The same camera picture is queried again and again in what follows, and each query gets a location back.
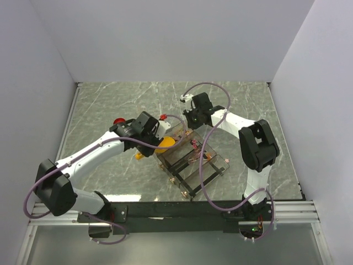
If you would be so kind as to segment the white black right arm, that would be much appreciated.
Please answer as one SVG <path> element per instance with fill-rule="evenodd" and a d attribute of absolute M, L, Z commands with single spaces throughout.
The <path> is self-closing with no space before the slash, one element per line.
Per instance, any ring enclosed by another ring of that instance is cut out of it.
<path fill-rule="evenodd" d="M 211 134 L 216 129 L 221 129 L 239 140 L 241 156 L 248 169 L 247 185 L 242 202 L 231 208 L 222 208 L 208 196 L 203 182 L 203 170 L 200 166 L 200 184 L 206 200 L 219 211 L 232 212 L 242 208 L 242 214 L 246 219 L 255 220 L 266 204 L 269 196 L 267 193 L 269 173 L 280 154 L 269 123 L 264 119 L 254 121 L 242 118 L 231 113 L 228 106 L 214 106 L 205 92 L 195 96 L 182 95 L 180 101 L 185 104 L 183 114 L 189 128 L 197 129 L 202 125 L 212 127 L 204 139 L 201 150 L 205 150 Z"/>

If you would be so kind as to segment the yellow plastic scoop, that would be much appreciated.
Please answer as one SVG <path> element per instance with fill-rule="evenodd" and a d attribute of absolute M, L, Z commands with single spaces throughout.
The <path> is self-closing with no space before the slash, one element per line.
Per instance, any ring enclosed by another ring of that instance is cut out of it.
<path fill-rule="evenodd" d="M 176 141 L 170 137 L 170 136 L 165 136 L 162 140 L 162 142 L 158 145 L 159 147 L 171 147 L 176 143 Z M 155 149 L 154 153 L 164 153 L 166 152 L 167 149 Z M 137 154 L 135 154 L 135 159 L 136 160 L 140 160 L 142 158 L 144 158 L 145 156 L 143 154 L 141 154 L 140 152 L 138 152 Z"/>

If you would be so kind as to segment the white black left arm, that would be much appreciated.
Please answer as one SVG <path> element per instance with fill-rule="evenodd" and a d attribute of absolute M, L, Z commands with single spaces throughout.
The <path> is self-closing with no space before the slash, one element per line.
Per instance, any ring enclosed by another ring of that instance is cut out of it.
<path fill-rule="evenodd" d="M 34 193 L 54 216 L 69 210 L 91 214 L 98 222 L 107 220 L 111 203 L 100 192 L 76 188 L 78 181 L 113 156 L 137 149 L 143 156 L 153 155 L 171 125 L 142 112 L 136 119 L 118 118 L 95 142 L 57 162 L 40 163 Z"/>

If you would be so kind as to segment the clear candy drawer box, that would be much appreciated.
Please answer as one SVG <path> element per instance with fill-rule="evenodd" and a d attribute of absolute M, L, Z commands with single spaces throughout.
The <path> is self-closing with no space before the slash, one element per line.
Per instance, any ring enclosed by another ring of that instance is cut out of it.
<path fill-rule="evenodd" d="M 168 175 L 170 182 L 190 201 L 202 192 L 199 162 L 202 162 L 202 179 L 205 187 L 229 169 L 229 164 L 211 146 L 207 145 L 202 151 L 203 143 L 203 138 L 189 129 L 180 145 L 153 155 L 159 167 Z"/>

